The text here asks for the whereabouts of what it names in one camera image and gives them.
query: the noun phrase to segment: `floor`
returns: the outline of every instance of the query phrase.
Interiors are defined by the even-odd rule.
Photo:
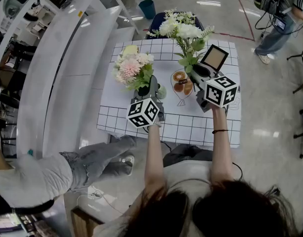
[[[144,35],[144,29],[148,29],[151,21],[140,19],[142,13],[138,3],[142,0],[122,1]],[[253,53],[261,34],[254,25],[263,13],[252,0],[153,1],[157,12],[175,7],[178,11],[192,11],[204,26],[215,26],[216,34],[212,39],[236,44],[241,75],[242,126],[241,145],[233,150],[234,162],[243,169],[244,179],[258,190],[266,191],[272,185],[278,185],[292,203],[297,226],[302,229],[303,159],[299,154],[303,150],[303,138],[294,140],[293,134],[303,131],[303,118],[299,115],[299,110],[303,109],[303,90],[296,94],[292,91],[303,83],[303,65],[300,58],[287,62],[286,57],[301,53],[303,29],[298,35],[294,34],[296,37],[290,37],[269,65],[264,65]],[[266,23],[267,16],[259,26],[264,27]],[[142,37],[136,35],[134,39],[141,40]],[[92,137],[91,142],[95,143],[95,138]],[[99,197],[88,198],[82,194],[78,199],[79,206],[104,222],[124,212],[144,187],[146,145],[146,139],[138,139],[138,147],[132,151],[136,158],[131,176],[95,183],[88,193],[99,190]],[[169,152],[165,145],[162,146],[163,154]],[[71,199],[76,201],[78,196],[75,194]]]

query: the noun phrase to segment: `label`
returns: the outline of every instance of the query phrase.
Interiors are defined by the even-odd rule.
[[[188,79],[183,79],[183,80],[179,80],[178,83],[179,84],[185,84],[188,82]]]

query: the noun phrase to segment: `pink flower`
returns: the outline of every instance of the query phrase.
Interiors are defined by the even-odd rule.
[[[141,66],[137,60],[130,58],[121,63],[120,71],[122,71],[123,77],[126,79],[137,75],[141,70]]]

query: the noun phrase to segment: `woman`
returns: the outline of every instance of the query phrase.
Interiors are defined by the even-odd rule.
[[[270,63],[267,55],[280,50],[289,39],[291,35],[289,33],[294,30],[295,22],[299,19],[303,20],[303,0],[280,0],[280,12],[290,8],[292,10],[287,12],[282,18],[286,24],[284,30],[282,31],[278,27],[273,28],[271,33],[265,37],[262,44],[255,49],[255,53],[265,64]]]
[[[13,209],[19,214],[35,214],[50,208],[57,196],[90,186],[101,175],[130,175],[134,157],[111,162],[135,146],[124,136],[115,143],[100,143],[36,160],[23,155],[12,166],[0,151],[0,215]]]
[[[275,236],[291,236],[281,234],[290,233],[288,228],[290,225],[285,224],[287,221],[282,215],[273,213],[278,208],[272,205],[267,197],[255,192],[245,183],[234,181],[225,111],[214,105],[211,107],[215,131],[213,156],[210,152],[200,150],[197,147],[179,146],[165,156],[164,164],[167,167],[163,168],[159,127],[157,125],[150,126],[145,189],[120,218],[96,227],[95,237],[202,236],[201,232],[205,236],[206,234],[218,237],[238,236],[237,232],[244,236],[242,235],[243,229],[246,230],[245,236],[256,236],[254,233],[251,234],[253,231],[263,232],[259,237],[268,236],[267,233],[278,233]],[[244,200],[246,203],[237,199],[237,204],[232,204],[232,197],[229,197],[226,200],[230,203],[228,207],[222,208],[222,206],[216,205],[218,202],[220,205],[225,204],[222,200],[224,197],[218,196],[218,189],[228,191],[229,183],[234,184],[232,191],[233,193],[237,192],[239,198],[251,194]],[[258,221],[251,222],[249,224],[251,228],[247,230],[245,226],[241,225],[241,222],[246,223],[250,218],[255,219],[254,210],[256,205],[260,205],[259,196],[271,209],[266,210],[266,208],[261,207],[258,215],[271,211],[272,214],[265,215],[265,219],[272,224],[266,224],[261,217]],[[207,198],[214,198],[212,202],[216,205],[216,210],[210,206],[210,201],[206,200]],[[192,207],[196,201],[193,209],[193,220],[198,228],[191,220]],[[249,210],[247,204],[252,204],[252,210]],[[247,208],[243,210],[245,214],[240,214],[240,210],[236,212],[236,206],[240,209],[246,206]],[[213,219],[202,220],[210,218],[211,215],[214,216],[214,223],[212,223]]]

